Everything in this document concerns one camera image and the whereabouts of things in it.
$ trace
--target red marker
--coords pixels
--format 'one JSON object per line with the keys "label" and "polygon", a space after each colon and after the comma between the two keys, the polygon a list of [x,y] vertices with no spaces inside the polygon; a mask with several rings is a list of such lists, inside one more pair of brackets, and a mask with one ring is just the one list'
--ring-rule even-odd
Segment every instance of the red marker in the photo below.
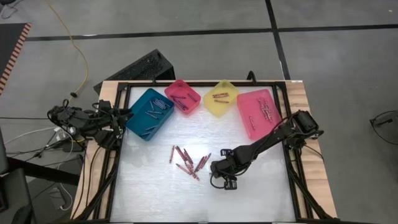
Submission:
{"label": "red marker", "polygon": [[182,160],[186,161],[187,158],[185,158],[184,154],[182,153],[181,149],[179,148],[179,146],[175,146],[175,149],[177,150],[177,152],[180,154]]}
{"label": "red marker", "polygon": [[200,169],[202,169],[202,168],[205,166],[205,164],[206,164],[207,160],[209,160],[210,156],[211,156],[211,153],[210,153],[210,154],[207,156],[207,158],[203,161],[203,163],[202,163]]}
{"label": "red marker", "polygon": [[174,154],[174,146],[173,146],[173,148],[172,148],[172,154],[170,155],[170,160],[169,160],[169,163],[172,163],[172,160],[173,160],[173,154]]}
{"label": "red marker", "polygon": [[193,171],[192,167],[190,164],[187,164],[187,162],[185,161],[185,165],[187,166],[190,174],[192,175],[193,178],[195,178],[196,180],[200,180],[199,177],[196,175],[196,173]]}
{"label": "red marker", "polygon": [[197,167],[195,168],[195,172],[198,172],[198,171],[199,171],[200,166],[201,166],[201,163],[202,163],[204,160],[205,160],[205,157],[203,156],[203,157],[200,159],[200,161],[199,161]]}
{"label": "red marker", "polygon": [[191,157],[189,156],[187,150],[185,150],[185,149],[184,149],[184,155],[185,155],[185,157],[188,159],[188,162],[191,164],[191,166],[193,166],[192,159],[191,159]]}
{"label": "red marker", "polygon": [[175,164],[175,165],[177,165],[181,170],[183,170],[184,172],[186,172],[188,175],[191,175],[191,173],[189,172],[189,171],[187,171],[184,167],[182,167],[181,165],[179,165],[179,164]]}

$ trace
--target black cable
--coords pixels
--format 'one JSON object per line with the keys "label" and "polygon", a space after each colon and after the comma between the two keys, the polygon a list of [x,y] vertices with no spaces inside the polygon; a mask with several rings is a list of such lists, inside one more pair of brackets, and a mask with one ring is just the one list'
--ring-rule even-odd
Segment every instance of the black cable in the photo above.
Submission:
{"label": "black cable", "polygon": [[103,118],[104,118],[104,117],[99,117],[99,118],[81,118],[81,117],[75,116],[75,115],[73,115],[71,112],[69,112],[69,111],[67,110],[67,106],[68,106],[68,105],[69,105],[69,100],[64,99],[64,100],[62,101],[62,107],[63,107],[64,112],[66,112],[67,114],[69,114],[70,116],[72,116],[72,117],[74,117],[74,118],[77,118],[77,119],[84,119],[84,120],[87,120],[87,121],[94,121],[94,120],[99,120],[99,119],[103,119]]}
{"label": "black cable", "polygon": [[7,152],[7,155],[14,155],[14,156],[11,157],[11,158],[14,158],[14,157],[19,156],[19,155],[22,155],[22,154],[27,154],[27,153],[31,153],[31,152],[41,151],[41,152],[37,152],[37,153],[35,154],[34,157],[37,157],[37,156],[39,156],[42,152],[51,150],[51,149],[52,149],[52,146],[53,146],[55,143],[58,143],[58,142],[55,142],[55,143],[49,145],[50,141],[54,138],[55,135],[56,135],[56,133],[54,133],[54,134],[51,136],[50,140],[47,141],[46,145],[45,145],[44,147],[41,147],[40,149],[34,149],[34,150],[31,150],[31,151],[24,151],[24,152]]}
{"label": "black cable", "polygon": [[302,153],[302,148],[298,148],[298,156],[301,157],[301,153]]}
{"label": "black cable", "polygon": [[73,212],[73,215],[71,216],[72,219],[73,219],[73,217],[75,217],[76,212],[77,212],[77,210],[79,209],[79,206],[80,206],[80,203],[81,203],[81,199],[83,198],[83,189],[84,189],[84,187],[85,187],[85,172],[86,172],[86,165],[85,165],[85,162],[86,162],[86,153],[87,153],[87,152],[85,151],[85,156],[84,156],[85,159],[83,159],[83,183],[81,184],[80,198],[79,198],[79,202],[77,203],[75,212]]}
{"label": "black cable", "polygon": [[392,142],[392,141],[389,141],[389,140],[385,139],[384,137],[382,137],[382,136],[376,131],[376,128],[375,128],[374,125],[373,125],[373,122],[374,122],[378,117],[380,117],[380,116],[382,116],[382,115],[384,115],[384,114],[386,114],[386,113],[392,113],[392,112],[396,112],[396,111],[397,111],[397,110],[386,111],[386,112],[383,112],[383,113],[377,115],[376,117],[374,117],[374,118],[371,120],[371,126],[372,126],[372,128],[373,128],[373,131],[374,131],[381,139],[383,139],[385,142],[387,142],[387,143],[389,143],[389,144],[393,144],[393,145],[398,146],[398,142]]}
{"label": "black cable", "polygon": [[30,157],[29,159],[25,160],[24,162],[28,162],[28,161],[31,161],[32,159],[36,158],[36,157],[38,156],[37,153],[34,154],[34,155],[33,155],[32,157]]}
{"label": "black cable", "polygon": [[225,188],[225,183],[224,183],[224,186],[222,186],[222,187],[216,186],[216,185],[213,184],[213,177],[214,177],[214,174],[211,173],[211,177],[210,177],[210,184],[211,184],[211,186],[213,186],[213,187],[216,188],[216,189],[224,189],[224,188]]}
{"label": "black cable", "polygon": [[97,192],[96,194],[99,194],[99,195],[94,196],[94,199],[90,202],[90,205],[88,207],[86,207],[84,209],[84,211],[76,219],[87,220],[87,218],[90,216],[91,212],[94,210],[94,207],[98,204],[98,202],[100,201],[100,198],[104,196],[106,189],[108,188],[109,184],[111,184],[111,182],[114,180],[115,177],[116,177],[116,164],[113,164],[111,172],[108,174],[103,185],[98,187],[100,192]]}
{"label": "black cable", "polygon": [[98,111],[100,111],[100,112],[102,112],[102,113],[104,113],[104,114],[107,114],[107,115],[109,115],[109,116],[112,118],[112,116],[111,116],[108,112],[103,111],[103,110],[101,110],[101,109],[95,107],[95,105],[98,105],[98,107],[99,107],[99,106],[100,106],[100,103],[93,103],[91,106],[92,106],[94,109],[96,109],[96,110],[98,110]]}
{"label": "black cable", "polygon": [[88,205],[88,195],[90,194],[90,184],[91,184],[91,172],[93,170],[93,164],[94,164],[94,160],[95,160],[95,156],[97,155],[97,153],[100,151],[101,146],[97,148],[97,150],[94,153],[93,158],[91,159],[91,164],[90,164],[90,172],[88,174],[88,190],[87,190],[87,198],[86,198],[86,207]]}
{"label": "black cable", "polygon": [[47,119],[47,118],[11,118],[11,117],[0,117],[0,119],[33,119],[33,120],[39,119],[39,120],[41,120],[41,119]]}
{"label": "black cable", "polygon": [[[52,151],[56,151],[56,150],[61,150],[62,148],[58,148],[58,149],[55,149],[55,148],[47,148],[45,151],[42,151],[41,153],[43,153],[43,152],[52,152]],[[15,157],[17,157],[17,156],[20,156],[20,155],[23,155],[23,154],[28,154],[28,153],[33,153],[33,152],[20,152],[20,153],[11,153],[11,155],[13,155],[13,156],[11,156],[11,158],[15,158]]]}
{"label": "black cable", "polygon": [[[55,143],[49,145],[49,146],[46,148],[45,151],[57,150],[56,148],[54,148],[54,146],[60,144],[61,142],[65,141],[65,140],[66,140],[66,139],[61,140],[61,141],[57,141],[57,142],[55,142]],[[15,156],[12,156],[12,157],[16,157],[16,156],[21,155],[21,154],[37,152],[37,151],[42,150],[43,148],[44,148],[44,147],[41,147],[41,148],[39,148],[39,149],[29,150],[29,151],[23,151],[23,152],[7,152],[7,155],[15,155]]]}
{"label": "black cable", "polygon": [[78,144],[78,145],[84,150],[84,146],[81,145],[81,144],[75,139],[75,137],[74,137],[71,133],[69,133],[68,130],[66,130],[65,128],[63,128],[61,125],[55,123],[55,122],[51,119],[49,112],[47,112],[47,118],[48,118],[53,124],[57,125],[58,127],[62,128],[66,133],[68,133],[68,134],[72,137],[72,139],[75,141],[75,143]]}
{"label": "black cable", "polygon": [[317,153],[317,154],[322,158],[322,160],[325,161],[325,160],[323,159],[323,155],[320,154],[318,151],[316,151],[314,148],[311,148],[311,147],[308,146],[308,145],[304,145],[304,146],[307,147],[307,148],[309,148],[309,149],[311,149],[311,150],[314,151],[315,153]]}

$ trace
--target cable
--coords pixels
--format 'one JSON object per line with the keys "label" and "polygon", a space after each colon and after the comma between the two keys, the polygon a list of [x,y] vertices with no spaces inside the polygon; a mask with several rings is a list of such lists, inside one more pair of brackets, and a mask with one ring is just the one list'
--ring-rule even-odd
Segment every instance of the cable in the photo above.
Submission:
{"label": "cable", "polygon": [[7,155],[13,155],[13,154],[15,154],[14,156],[12,156],[11,158],[14,158],[14,157],[17,157],[17,156],[19,156],[19,155],[22,155],[22,154],[26,154],[26,153],[31,153],[31,152],[36,152],[34,155],[33,155],[33,157],[31,157],[29,160],[31,160],[31,159],[33,159],[33,158],[35,158],[35,157],[40,157],[41,156],[41,154],[44,152],[44,151],[49,151],[49,150],[51,150],[52,148],[51,148],[51,146],[53,145],[49,145],[49,143],[50,143],[50,141],[54,138],[54,136],[56,135],[56,133],[54,133],[52,136],[51,136],[51,138],[47,141],[47,143],[46,143],[46,145],[44,146],[44,147],[42,147],[42,148],[40,148],[40,149],[35,149],[35,150],[31,150],[31,151],[26,151],[26,152],[7,152]]}
{"label": "cable", "polygon": [[[66,139],[61,140],[61,141],[57,141],[57,142],[55,142],[55,143],[53,143],[51,145],[48,145],[48,147],[46,148],[45,151],[48,152],[48,151],[54,151],[54,150],[62,149],[62,148],[54,148],[54,147],[58,146],[60,143],[63,143],[64,141],[66,141]],[[19,152],[7,152],[7,155],[14,155],[14,156],[12,156],[12,158],[13,158],[13,157],[16,157],[16,156],[19,156],[19,155],[22,155],[22,154],[37,152],[37,151],[43,150],[44,148],[45,147],[41,147],[39,149],[23,151],[23,152],[21,152],[21,151],[19,151]]]}
{"label": "cable", "polygon": [[63,101],[62,101],[62,107],[63,107],[63,110],[64,110],[64,112],[66,112],[67,114],[69,114],[70,116],[72,116],[72,117],[74,117],[74,118],[78,118],[78,119],[84,119],[84,120],[88,120],[88,121],[94,121],[94,120],[99,120],[99,119],[103,119],[104,117],[99,117],[99,118],[81,118],[81,117],[77,117],[77,116],[75,116],[73,113],[71,113],[71,112],[69,112],[68,110],[67,110],[67,106],[69,105],[69,100],[67,100],[67,99],[64,99]]}
{"label": "cable", "polygon": [[93,170],[93,164],[94,164],[94,160],[95,160],[95,156],[97,155],[98,151],[101,149],[101,146],[97,148],[97,150],[94,153],[94,156],[91,160],[91,164],[90,164],[90,172],[89,172],[89,176],[88,176],[88,188],[87,188],[87,198],[86,198],[86,207],[88,206],[88,195],[90,194],[90,184],[91,184],[91,172]]}
{"label": "cable", "polygon": [[15,3],[13,6],[6,5],[8,8],[13,9],[14,12],[12,12],[10,15],[8,15],[8,16],[6,16],[6,17],[3,17],[2,14],[1,14],[1,19],[9,19],[14,13],[16,13],[16,12],[18,11],[18,9],[15,8],[15,7],[16,7],[19,3],[21,3],[22,1],[25,1],[25,0],[20,0],[19,2]]}
{"label": "cable", "polygon": [[47,118],[10,118],[10,117],[0,117],[0,119],[47,119]]}
{"label": "cable", "polygon": [[298,149],[298,156],[301,157],[301,153],[302,153],[302,148]]}
{"label": "cable", "polygon": [[35,154],[34,156],[32,156],[32,157],[30,157],[29,159],[25,160],[24,162],[31,161],[32,159],[34,159],[34,158],[36,158],[36,157],[37,157],[37,154]]}
{"label": "cable", "polygon": [[[110,145],[109,145],[109,148],[111,148],[112,146],[113,146],[113,144],[117,141],[117,140],[119,140],[122,136],[123,136],[123,134],[124,134],[124,132],[125,132],[125,130],[123,131],[123,133],[117,138],[117,139],[115,139]],[[93,165],[93,163],[94,163],[94,158],[95,158],[95,154],[94,154],[94,156],[93,156],[93,158],[92,158],[92,160],[91,160],[91,165],[90,165],[90,173],[89,173],[89,176],[88,176],[88,179],[89,180],[91,180],[91,166]]]}
{"label": "cable", "polygon": [[55,128],[55,127],[43,128],[43,129],[39,129],[39,130],[35,130],[35,131],[29,131],[28,133],[21,134],[20,136],[17,136],[17,137],[15,137],[15,138],[11,139],[11,140],[6,141],[4,144],[10,143],[10,142],[12,142],[13,140],[19,139],[20,137],[23,137],[23,136],[28,135],[28,134],[36,133],[36,132],[39,132],[39,131],[46,131],[46,130],[53,129],[53,128]]}
{"label": "cable", "polygon": [[213,184],[213,177],[214,177],[214,174],[211,173],[211,177],[210,177],[210,184],[211,184],[211,186],[213,186],[213,187],[216,188],[216,189],[224,189],[224,188],[225,188],[225,183],[224,183],[224,186],[222,186],[222,187],[216,186],[216,185]]}
{"label": "cable", "polygon": [[57,123],[55,123],[55,122],[51,119],[51,117],[50,117],[50,115],[49,115],[49,111],[47,112],[47,118],[48,118],[53,124],[55,124],[55,125],[57,125],[58,127],[62,128],[66,133],[68,133],[70,136],[72,136],[72,138],[73,138],[73,140],[75,141],[75,143],[77,143],[77,144],[84,150],[84,146],[81,145],[80,142],[77,141],[77,140],[75,139],[75,137],[73,137],[73,135],[69,133],[68,130],[66,130],[65,128],[63,128],[61,125],[58,125]]}
{"label": "cable", "polygon": [[69,101],[71,101],[73,98],[77,97],[77,92],[80,91],[80,89],[83,87],[83,85],[86,83],[87,78],[88,78],[88,64],[87,64],[87,60],[85,55],[83,54],[83,52],[75,45],[75,42],[73,41],[73,37],[71,35],[71,33],[69,32],[68,27],[65,25],[65,23],[63,22],[63,20],[61,19],[61,17],[58,15],[58,13],[55,11],[55,9],[52,7],[52,5],[49,3],[48,0],[44,0],[45,3],[49,6],[49,8],[54,12],[54,14],[58,17],[58,20],[61,22],[62,26],[65,28],[65,30],[68,32],[69,35],[69,39],[70,42],[72,43],[73,47],[76,48],[77,51],[79,51],[80,55],[83,57],[83,60],[85,61],[85,68],[86,68],[86,75],[85,75],[85,79],[82,81],[82,83],[80,84],[80,86],[71,94],[71,97],[69,98]]}
{"label": "cable", "polygon": [[380,116],[382,116],[382,115],[384,115],[384,114],[386,114],[386,113],[392,113],[392,112],[396,112],[396,111],[398,111],[398,110],[386,111],[386,112],[383,112],[383,113],[377,115],[376,117],[374,117],[373,119],[371,119],[371,126],[372,126],[372,128],[373,128],[373,131],[374,131],[381,139],[383,139],[385,142],[387,142],[387,143],[389,143],[389,144],[393,144],[393,145],[398,146],[398,142],[388,141],[387,139],[383,138],[383,137],[376,131],[376,128],[375,128],[374,125],[373,125],[373,122],[374,122],[378,117],[380,117]]}
{"label": "cable", "polygon": [[304,146],[307,147],[307,148],[309,148],[309,149],[311,149],[312,151],[316,152],[316,153],[322,158],[322,160],[325,161],[325,160],[323,159],[323,155],[320,154],[318,151],[316,151],[315,149],[311,148],[311,147],[308,146],[308,145],[304,145]]}
{"label": "cable", "polygon": [[[69,134],[69,133],[67,133],[67,134],[69,135],[69,137],[70,137],[70,142],[71,142],[71,143],[70,143],[70,151],[69,151],[68,155],[63,159],[62,162],[65,162],[65,161],[68,159],[68,157],[70,156],[70,154],[72,153],[72,151],[73,151],[73,138],[72,138],[72,135]],[[62,165],[62,163],[59,163],[57,170],[60,169],[61,165]],[[69,210],[69,208],[72,207],[72,205],[73,205],[73,197],[72,197],[72,196],[70,195],[70,193],[65,189],[65,187],[63,186],[62,183],[60,183],[60,185],[61,185],[61,188],[68,194],[68,196],[69,196],[69,198],[70,198],[70,205],[69,205],[67,208],[64,208],[63,206],[60,207],[61,210],[67,211],[67,210]]]}
{"label": "cable", "polygon": [[83,160],[83,183],[81,184],[81,190],[80,190],[80,198],[79,198],[79,202],[77,203],[76,209],[73,212],[73,215],[71,216],[71,219],[73,219],[73,217],[75,217],[77,210],[79,209],[80,203],[81,203],[81,199],[83,198],[83,189],[85,187],[85,172],[86,172],[86,165],[85,165],[85,161],[86,159]]}

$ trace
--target pink bin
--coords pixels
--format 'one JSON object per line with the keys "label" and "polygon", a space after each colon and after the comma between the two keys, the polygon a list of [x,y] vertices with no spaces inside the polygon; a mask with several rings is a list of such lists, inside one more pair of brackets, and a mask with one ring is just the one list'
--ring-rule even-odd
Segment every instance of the pink bin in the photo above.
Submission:
{"label": "pink bin", "polygon": [[279,112],[268,90],[239,94],[237,102],[249,139],[264,137],[280,121]]}
{"label": "pink bin", "polygon": [[164,90],[164,93],[185,114],[191,113],[200,103],[200,95],[183,80],[173,82]]}

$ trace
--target black stand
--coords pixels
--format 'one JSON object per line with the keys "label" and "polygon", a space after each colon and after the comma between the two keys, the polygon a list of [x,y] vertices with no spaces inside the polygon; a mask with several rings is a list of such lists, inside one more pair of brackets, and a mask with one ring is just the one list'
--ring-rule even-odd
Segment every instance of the black stand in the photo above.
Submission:
{"label": "black stand", "polygon": [[79,184],[79,178],[80,178],[79,175],[71,174],[68,172],[44,166],[39,166],[36,164],[31,164],[30,162],[21,161],[19,159],[14,159],[10,157],[7,157],[7,159],[9,164],[7,172],[12,172],[16,169],[22,168],[25,172],[25,175],[28,175],[30,177],[36,177],[64,184],[71,184],[71,185]]}

